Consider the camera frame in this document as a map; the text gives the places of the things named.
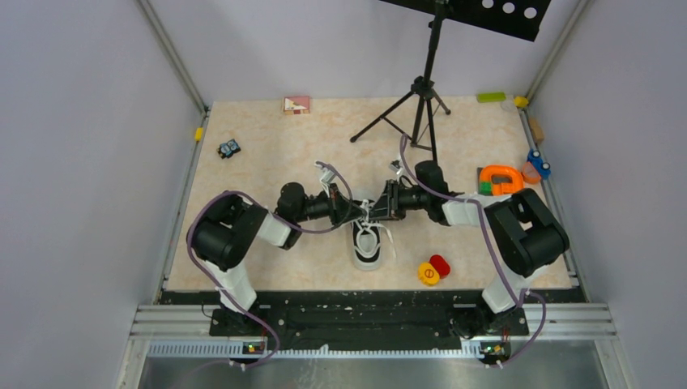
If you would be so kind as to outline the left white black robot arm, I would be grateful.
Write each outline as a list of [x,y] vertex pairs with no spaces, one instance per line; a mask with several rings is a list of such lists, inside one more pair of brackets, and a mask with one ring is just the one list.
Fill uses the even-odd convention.
[[290,250],[304,233],[302,222],[328,219],[335,228],[364,215],[362,202],[346,198],[335,183],[307,195],[302,184],[289,182],[281,188],[273,212],[227,190],[198,215],[186,235],[187,248],[218,287],[221,304],[231,310],[229,325],[249,335],[260,322],[259,312],[251,307],[257,293],[243,263],[254,241]]

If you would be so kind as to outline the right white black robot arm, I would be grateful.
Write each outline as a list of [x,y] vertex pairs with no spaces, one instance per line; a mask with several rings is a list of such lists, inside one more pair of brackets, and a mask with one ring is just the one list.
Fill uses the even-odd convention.
[[508,322],[506,311],[523,303],[531,281],[569,249],[567,232],[530,188],[505,195],[455,193],[435,161],[422,161],[414,170],[414,184],[389,180],[366,216],[402,220],[409,211],[423,210],[440,225],[480,228],[497,274],[482,291],[475,322],[486,334],[498,333]]

